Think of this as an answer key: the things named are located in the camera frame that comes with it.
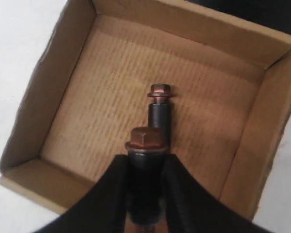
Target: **dark background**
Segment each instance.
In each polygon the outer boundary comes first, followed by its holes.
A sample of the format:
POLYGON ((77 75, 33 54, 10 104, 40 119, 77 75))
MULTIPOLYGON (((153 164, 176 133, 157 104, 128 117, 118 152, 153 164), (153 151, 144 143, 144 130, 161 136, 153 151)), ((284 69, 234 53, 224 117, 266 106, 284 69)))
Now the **dark background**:
POLYGON ((291 34, 291 0, 189 0, 291 34))

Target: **box flap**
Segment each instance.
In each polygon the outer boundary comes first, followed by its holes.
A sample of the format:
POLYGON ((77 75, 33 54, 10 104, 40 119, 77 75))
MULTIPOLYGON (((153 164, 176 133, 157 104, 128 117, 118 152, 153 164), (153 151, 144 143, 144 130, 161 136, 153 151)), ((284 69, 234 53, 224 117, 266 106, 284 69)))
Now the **box flap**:
POLYGON ((1 171, 38 155, 94 19, 89 0, 67 2, 18 109, 1 171))
POLYGON ((221 201, 252 218, 291 113, 291 52, 266 72, 221 201))
POLYGON ((59 214, 90 189, 90 186, 39 159, 5 172, 0 184, 59 214))
POLYGON ((98 13, 210 45, 267 68, 291 49, 291 35, 183 0, 93 0, 98 13))

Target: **corrugated cardboard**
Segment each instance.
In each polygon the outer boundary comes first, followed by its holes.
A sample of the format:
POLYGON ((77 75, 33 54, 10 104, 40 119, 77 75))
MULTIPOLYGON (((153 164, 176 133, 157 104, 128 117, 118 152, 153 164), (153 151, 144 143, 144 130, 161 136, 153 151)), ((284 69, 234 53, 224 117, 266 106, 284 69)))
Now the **corrugated cardboard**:
POLYGON ((150 85, 168 83, 173 152, 251 218, 291 112, 291 36, 182 0, 94 5, 68 1, 19 108, 0 183, 63 212, 146 125, 150 85))

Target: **hex bolt head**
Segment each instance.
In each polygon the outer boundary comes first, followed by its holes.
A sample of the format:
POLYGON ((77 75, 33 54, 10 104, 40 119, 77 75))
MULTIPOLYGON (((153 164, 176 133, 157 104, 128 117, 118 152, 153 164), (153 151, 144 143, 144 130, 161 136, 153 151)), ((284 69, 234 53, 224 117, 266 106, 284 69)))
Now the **hex bolt head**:
POLYGON ((159 129, 150 127, 138 127, 131 131, 130 141, 125 144, 126 149, 136 153, 155 153, 166 151, 159 129))
POLYGON ((149 97, 170 97, 171 87, 167 84, 153 84, 151 86, 151 92, 148 94, 149 97))

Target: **white surface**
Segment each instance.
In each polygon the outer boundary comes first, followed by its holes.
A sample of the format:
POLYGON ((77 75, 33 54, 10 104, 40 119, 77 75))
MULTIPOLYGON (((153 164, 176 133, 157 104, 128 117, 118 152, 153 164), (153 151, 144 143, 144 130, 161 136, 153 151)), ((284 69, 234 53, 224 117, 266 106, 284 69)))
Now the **white surface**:
MULTIPOLYGON (((0 0, 0 156, 31 72, 65 0, 0 0)), ((255 222, 291 233, 291 119, 255 222)), ((56 214, 0 186, 0 233, 29 233, 56 214)))

